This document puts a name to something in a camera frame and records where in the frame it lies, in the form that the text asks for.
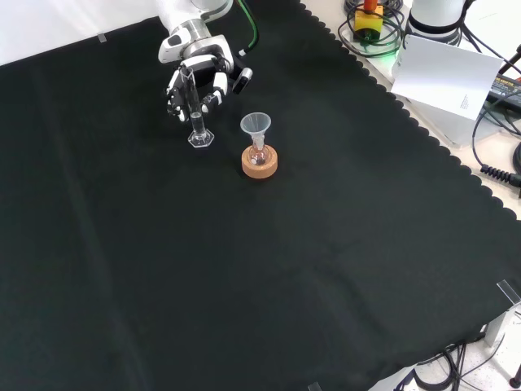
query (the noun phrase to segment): hexagonal base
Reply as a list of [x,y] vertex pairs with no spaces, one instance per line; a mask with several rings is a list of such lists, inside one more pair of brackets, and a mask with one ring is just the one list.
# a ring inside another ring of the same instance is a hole
[[215,136],[208,129],[206,129],[202,134],[197,134],[194,130],[188,138],[188,143],[192,144],[192,147],[194,148],[204,148],[209,146],[214,138]]

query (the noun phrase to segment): white paper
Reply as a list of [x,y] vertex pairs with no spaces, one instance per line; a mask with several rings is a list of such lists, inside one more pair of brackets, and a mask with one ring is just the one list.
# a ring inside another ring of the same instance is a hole
[[391,92],[475,120],[501,59],[407,35]]

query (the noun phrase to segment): scalloped edge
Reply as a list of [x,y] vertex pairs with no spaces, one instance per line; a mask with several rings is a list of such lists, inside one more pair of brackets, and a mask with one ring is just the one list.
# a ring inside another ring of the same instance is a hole
[[378,79],[371,74],[371,71],[368,68],[366,68],[364,63],[362,63],[360,61],[360,59],[356,55],[351,53],[351,51],[349,51],[349,49],[344,46],[344,44],[336,37],[336,35],[331,32],[331,29],[329,29],[324,22],[320,21],[318,16],[315,16],[307,8],[307,6],[304,3],[302,3],[301,0],[291,0],[291,1],[293,3],[296,3],[296,6],[298,8],[300,8],[300,10],[304,14],[306,14],[306,16],[308,16],[308,18],[311,20],[312,23],[314,23],[315,25],[317,25],[318,27],[320,27],[323,30],[324,33],[327,34],[329,39],[332,39],[332,40],[335,41],[335,43],[338,43],[338,47],[342,51],[345,51],[345,53],[349,57],[351,57],[353,60],[356,61],[358,67],[360,67],[362,72],[377,86],[378,90],[381,90],[382,92],[385,91],[386,95],[389,96],[393,100],[394,104],[396,106],[399,106],[398,109],[401,112],[403,112],[409,118],[409,120],[413,122],[413,124],[418,129],[421,130],[421,132],[423,133],[424,136],[427,136],[427,142],[428,143],[435,144],[436,147],[438,149],[440,149],[445,156],[448,156],[449,159],[451,160],[451,164],[454,165],[455,169],[464,170],[467,173],[467,176],[469,178],[471,178],[471,181],[473,182],[473,186],[476,186],[476,190],[477,191],[481,191],[486,196],[490,197],[491,200],[493,201],[493,203],[499,208],[501,213],[507,215],[508,217],[513,218],[516,222],[520,222],[521,221],[521,216],[518,218],[518,215],[517,215],[517,213],[514,210],[512,210],[510,208],[507,208],[504,205],[503,200],[501,200],[500,198],[494,196],[493,195],[493,189],[491,189],[487,185],[483,184],[482,178],[480,176],[476,175],[476,174],[473,174],[471,167],[469,167],[468,165],[464,165],[462,163],[462,161],[459,159],[459,157],[453,155],[452,152],[446,146],[440,145],[440,140],[437,137],[431,135],[431,131],[429,131],[429,129],[427,129],[427,128],[423,127],[423,126],[420,126],[419,121],[422,121],[422,120],[421,119],[418,120],[418,118],[413,116],[411,114],[411,112],[406,108],[405,103],[401,102],[396,97],[396,95],[394,95],[393,93],[389,92],[389,90],[387,89],[386,86],[384,86],[383,84],[378,83]]

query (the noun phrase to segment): white wall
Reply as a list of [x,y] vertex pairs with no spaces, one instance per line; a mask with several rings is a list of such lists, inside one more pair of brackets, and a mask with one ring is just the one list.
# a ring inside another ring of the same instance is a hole
[[156,15],[154,0],[0,0],[0,65]]

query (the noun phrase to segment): green cable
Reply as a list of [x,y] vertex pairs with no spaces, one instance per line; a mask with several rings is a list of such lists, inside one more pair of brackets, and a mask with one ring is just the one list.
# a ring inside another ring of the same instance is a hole
[[249,49],[251,49],[256,44],[256,41],[257,41],[257,37],[258,37],[257,26],[255,24],[255,20],[253,20],[253,17],[250,15],[246,6],[244,5],[243,0],[237,0],[237,3],[241,6],[241,8],[243,8],[243,11],[246,14],[246,17],[250,21],[250,24],[252,25],[252,28],[253,28],[253,40],[247,46]]

